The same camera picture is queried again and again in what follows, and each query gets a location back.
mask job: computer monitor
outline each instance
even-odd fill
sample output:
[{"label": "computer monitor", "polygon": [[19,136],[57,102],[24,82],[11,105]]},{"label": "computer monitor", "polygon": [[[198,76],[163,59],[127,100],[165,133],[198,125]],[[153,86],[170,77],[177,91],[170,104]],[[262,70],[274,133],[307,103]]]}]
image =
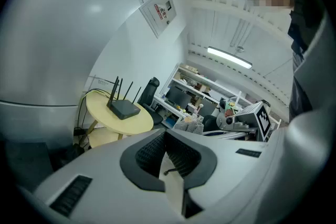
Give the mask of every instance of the computer monitor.
[{"label": "computer monitor", "polygon": [[217,104],[212,104],[206,100],[202,100],[203,107],[198,112],[199,115],[205,117],[211,115],[217,107]]},{"label": "computer monitor", "polygon": [[185,109],[191,101],[190,95],[186,94],[176,87],[171,87],[169,89],[166,98],[174,104],[179,105],[181,109]]}]

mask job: fluorescent light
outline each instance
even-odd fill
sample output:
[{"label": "fluorescent light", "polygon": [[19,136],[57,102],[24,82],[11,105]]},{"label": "fluorescent light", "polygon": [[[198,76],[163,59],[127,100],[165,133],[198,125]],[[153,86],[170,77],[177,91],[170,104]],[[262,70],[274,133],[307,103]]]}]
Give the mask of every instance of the fluorescent light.
[{"label": "fluorescent light", "polygon": [[229,54],[228,52],[213,48],[213,47],[208,47],[208,52],[211,54],[215,54],[219,57],[225,58],[226,60],[229,60],[231,62],[235,62],[239,64],[242,67],[245,67],[247,69],[250,69],[252,67],[252,64],[248,61],[245,61],[244,59],[237,57],[233,54]]}]

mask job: black router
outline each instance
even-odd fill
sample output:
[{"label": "black router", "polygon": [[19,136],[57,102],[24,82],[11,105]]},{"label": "black router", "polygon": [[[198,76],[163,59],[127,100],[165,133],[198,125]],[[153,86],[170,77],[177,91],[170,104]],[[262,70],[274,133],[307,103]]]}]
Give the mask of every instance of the black router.
[{"label": "black router", "polygon": [[122,85],[122,79],[121,79],[117,99],[113,100],[114,94],[117,90],[118,84],[119,84],[119,77],[117,77],[117,79],[114,83],[114,86],[113,86],[113,89],[112,89],[112,92],[111,92],[111,97],[110,97],[108,103],[106,104],[106,106],[121,120],[125,120],[125,119],[128,119],[128,118],[132,117],[132,116],[138,115],[140,113],[140,109],[136,105],[134,105],[134,101],[137,98],[141,87],[139,88],[133,102],[131,103],[129,100],[125,100],[125,98],[126,98],[126,95],[129,92],[131,86],[133,85],[133,81],[132,81],[131,85],[129,86],[129,88],[126,92],[124,99],[119,100],[119,93],[120,93],[120,89],[121,89],[121,85]]}]

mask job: black office chair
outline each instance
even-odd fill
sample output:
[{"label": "black office chair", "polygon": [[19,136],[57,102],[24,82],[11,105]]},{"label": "black office chair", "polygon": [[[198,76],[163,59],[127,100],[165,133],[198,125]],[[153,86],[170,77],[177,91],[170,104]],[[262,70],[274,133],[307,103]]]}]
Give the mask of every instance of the black office chair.
[{"label": "black office chair", "polygon": [[217,123],[216,123],[217,117],[207,115],[203,119],[203,132],[209,132],[209,131],[217,131],[220,130]]},{"label": "black office chair", "polygon": [[154,94],[158,86],[160,86],[159,80],[156,77],[152,78],[148,82],[146,88],[144,89],[142,95],[138,100],[138,104],[143,106],[151,115],[154,125],[157,125],[163,121],[163,118],[159,114],[157,114],[154,109],[150,107],[150,105],[153,102]]}]

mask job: cable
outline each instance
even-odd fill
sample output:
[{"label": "cable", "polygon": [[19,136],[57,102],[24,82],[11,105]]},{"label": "cable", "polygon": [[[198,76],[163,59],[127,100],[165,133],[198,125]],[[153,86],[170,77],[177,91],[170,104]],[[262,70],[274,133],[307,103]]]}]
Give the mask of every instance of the cable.
[{"label": "cable", "polygon": [[83,101],[84,101],[84,99],[82,99],[82,102],[80,104],[79,111],[78,111],[77,129],[79,129],[79,114],[80,114],[80,110],[81,110],[82,105],[83,105]]},{"label": "cable", "polygon": [[[78,112],[78,118],[77,118],[77,127],[75,127],[75,129],[81,129],[81,130],[84,130],[84,129],[83,129],[83,125],[84,125],[84,120],[85,120],[85,116],[86,116],[86,114],[87,114],[87,112],[88,112],[88,109],[86,108],[86,111],[85,111],[85,114],[84,114],[84,117],[83,117],[83,121],[82,121],[82,125],[81,125],[81,127],[79,127],[79,116],[80,116],[80,111],[81,111],[81,108],[82,108],[82,105],[83,105],[83,101],[84,101],[84,99],[85,99],[85,104],[86,104],[86,96],[87,96],[89,93],[91,93],[91,92],[95,92],[95,93],[100,94],[100,95],[102,95],[102,96],[105,96],[105,97],[107,97],[107,98],[110,98],[110,95],[111,95],[109,92],[107,92],[107,91],[105,91],[105,90],[102,90],[102,89],[98,89],[98,88],[91,89],[91,90],[89,90],[88,92],[86,92],[85,95],[84,95],[84,96],[82,97],[82,99],[81,99],[81,103],[80,103],[80,107],[79,107],[79,112]],[[84,135],[82,135],[81,138],[78,140],[78,144],[79,144],[79,146],[80,146],[80,143],[81,143],[81,141],[82,141],[82,139],[83,139],[83,136],[84,136]],[[85,136],[86,136],[88,142],[87,142],[86,145],[83,146],[82,148],[86,147],[86,146],[88,145],[88,143],[89,143],[89,137],[88,137],[88,135],[87,135],[86,132],[85,132]]]},{"label": "cable", "polygon": [[84,117],[83,117],[83,121],[82,121],[82,129],[83,129],[83,124],[84,124],[84,120],[85,120],[86,113],[88,113],[88,108],[86,108],[86,111],[85,111],[85,114],[84,114]]}]

